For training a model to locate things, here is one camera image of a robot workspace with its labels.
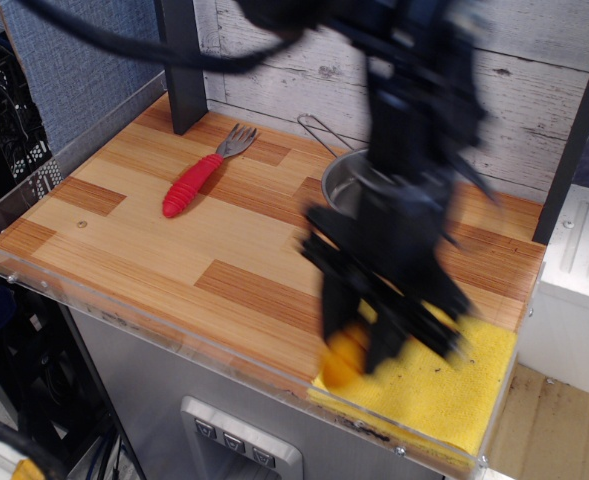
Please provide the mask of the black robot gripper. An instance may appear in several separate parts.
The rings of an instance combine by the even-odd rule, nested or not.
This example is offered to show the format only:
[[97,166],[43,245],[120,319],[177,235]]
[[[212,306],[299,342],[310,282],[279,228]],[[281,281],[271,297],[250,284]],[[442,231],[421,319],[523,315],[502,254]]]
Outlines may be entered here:
[[367,302],[367,374],[397,357],[410,336],[443,358],[459,346],[459,333],[429,310],[436,307],[452,320],[472,310],[435,254],[453,193],[450,173],[419,184],[395,178],[377,187],[363,184],[355,218],[320,205],[306,212],[312,228],[302,254],[323,274],[323,340],[328,344]]

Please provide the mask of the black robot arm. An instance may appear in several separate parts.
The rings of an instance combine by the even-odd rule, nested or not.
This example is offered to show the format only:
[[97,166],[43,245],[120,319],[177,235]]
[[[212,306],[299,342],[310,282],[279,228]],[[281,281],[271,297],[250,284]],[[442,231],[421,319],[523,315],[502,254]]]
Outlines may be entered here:
[[323,274],[323,337],[351,324],[361,302],[376,313],[359,368],[372,373],[416,338],[441,357],[459,334],[441,324],[470,311],[439,265],[454,180],[478,174],[461,151],[478,142],[484,112],[473,80],[474,21],[460,1],[244,1],[254,25],[288,39],[326,25],[367,60],[369,147],[351,160],[360,189],[343,214],[315,205],[304,256]]

